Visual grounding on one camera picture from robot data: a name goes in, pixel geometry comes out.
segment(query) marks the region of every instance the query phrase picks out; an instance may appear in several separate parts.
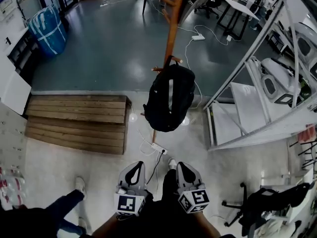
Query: person's arm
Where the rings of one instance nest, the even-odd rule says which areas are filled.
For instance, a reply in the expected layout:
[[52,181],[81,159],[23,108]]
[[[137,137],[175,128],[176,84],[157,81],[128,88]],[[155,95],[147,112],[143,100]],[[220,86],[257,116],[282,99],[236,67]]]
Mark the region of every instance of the person's arm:
[[205,237],[219,238],[221,236],[218,230],[206,219],[203,212],[193,213],[193,216]]
[[119,221],[117,220],[117,213],[113,214],[110,219],[107,220],[101,227],[93,232],[94,238],[109,238],[115,237],[115,231],[118,227]]

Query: metal frame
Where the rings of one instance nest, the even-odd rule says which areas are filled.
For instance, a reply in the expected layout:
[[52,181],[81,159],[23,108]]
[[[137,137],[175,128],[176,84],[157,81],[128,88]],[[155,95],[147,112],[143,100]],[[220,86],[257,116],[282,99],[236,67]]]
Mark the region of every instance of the metal frame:
[[[288,113],[282,115],[281,117],[277,118],[276,120],[272,121],[270,114],[269,114],[269,111],[268,111],[268,107],[266,106],[266,102],[263,98],[263,96],[265,95],[264,90],[261,87],[261,82],[259,82],[259,79],[255,75],[257,68],[255,67],[255,63],[252,60],[250,60],[252,58],[253,54],[256,52],[256,50],[261,45],[261,43],[264,41],[265,37],[271,31],[275,20],[279,16],[279,14],[284,6],[284,1],[285,0],[277,0],[276,1],[275,9],[273,10],[271,17],[266,22],[265,26],[263,27],[260,34],[257,36],[256,40],[253,42],[253,44],[251,45],[249,50],[246,52],[246,54],[244,55],[242,60],[238,63],[238,65],[235,67],[235,69],[230,74],[230,76],[226,79],[226,81],[223,83],[223,85],[218,89],[218,91],[213,95],[213,97],[204,106],[204,110],[206,110],[208,113],[208,121],[209,121],[209,127],[210,127],[211,148],[209,149],[209,151],[220,149],[220,148],[228,148],[228,147],[230,147],[230,145],[232,145],[235,142],[238,142],[240,140],[244,140],[246,138],[250,138],[250,137],[252,137],[260,132],[264,132],[268,129],[271,129],[274,126],[277,126],[280,122],[282,122],[286,118],[290,117],[291,115],[299,113],[300,111],[307,109],[310,105],[317,103],[316,102],[316,100],[317,100],[317,92],[316,92],[317,82],[312,78],[311,74],[309,73],[308,69],[305,67],[304,63],[299,59],[299,64],[300,64],[300,66],[301,66],[301,68],[306,76],[306,80],[309,82],[309,84],[312,88],[312,95],[308,99],[306,99],[305,101],[300,103],[298,106],[293,107],[293,109],[290,112],[288,112]],[[259,95],[260,102],[261,102],[262,107],[263,107],[264,118],[265,118],[265,122],[266,122],[266,125],[258,128],[258,129],[255,129],[253,131],[250,131],[250,132],[246,132],[244,130],[243,126],[239,122],[237,122],[235,119],[233,119],[229,115],[229,113],[223,107],[221,107],[219,102],[216,100],[224,92],[224,90],[226,90],[229,87],[230,83],[234,80],[234,78],[240,73],[240,71],[244,67],[247,68],[247,70],[252,78],[252,81],[255,85],[256,91]],[[211,104],[213,102],[215,102],[217,105],[219,105],[221,107],[221,109],[223,109],[223,111],[228,115],[228,117],[232,121],[234,121],[235,124],[243,131],[244,135],[242,135],[236,139],[230,140],[228,142],[222,143],[220,145],[214,145],[212,124],[211,124],[211,115],[210,115],[210,107],[211,107]],[[285,135],[285,137],[288,137],[288,135],[290,135],[290,134],[292,134],[292,133],[291,132],[288,133],[287,131],[285,131],[285,134],[280,133],[280,134],[277,134],[276,137],[278,137],[278,135],[280,135],[281,136],[280,139],[282,139],[283,135]]]

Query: wooden pallet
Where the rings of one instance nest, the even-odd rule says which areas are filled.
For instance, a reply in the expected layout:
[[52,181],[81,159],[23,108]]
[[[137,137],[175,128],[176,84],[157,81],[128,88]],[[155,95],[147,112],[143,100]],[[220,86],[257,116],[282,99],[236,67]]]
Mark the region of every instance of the wooden pallet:
[[123,154],[126,96],[37,95],[26,136],[65,147]]

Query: shoe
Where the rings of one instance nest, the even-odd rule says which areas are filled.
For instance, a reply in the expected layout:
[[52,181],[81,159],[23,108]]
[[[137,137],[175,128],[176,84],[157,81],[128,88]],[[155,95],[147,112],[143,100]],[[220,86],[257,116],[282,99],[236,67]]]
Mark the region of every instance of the shoe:
[[168,160],[168,170],[171,170],[171,169],[176,170],[176,167],[177,167],[177,162],[176,162],[175,158],[170,158]]
[[79,217],[78,219],[78,226],[82,228],[83,230],[83,234],[86,235],[87,234],[87,223],[84,220],[84,218]]
[[81,177],[76,177],[76,179],[75,179],[75,189],[77,189],[81,193],[83,193],[84,194],[84,199],[83,200],[86,200],[86,198],[87,198],[86,185],[85,185],[85,181]]

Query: power strip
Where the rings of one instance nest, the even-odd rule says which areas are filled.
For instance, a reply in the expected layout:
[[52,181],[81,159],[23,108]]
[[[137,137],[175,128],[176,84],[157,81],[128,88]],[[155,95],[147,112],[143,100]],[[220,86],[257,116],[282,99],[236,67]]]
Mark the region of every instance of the power strip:
[[163,147],[160,147],[159,145],[153,143],[152,146],[151,146],[154,150],[157,150],[159,151],[160,153],[162,153],[163,151],[163,154],[166,154],[167,153],[167,150],[164,149]]
[[193,41],[203,41],[205,38],[202,34],[192,36]]

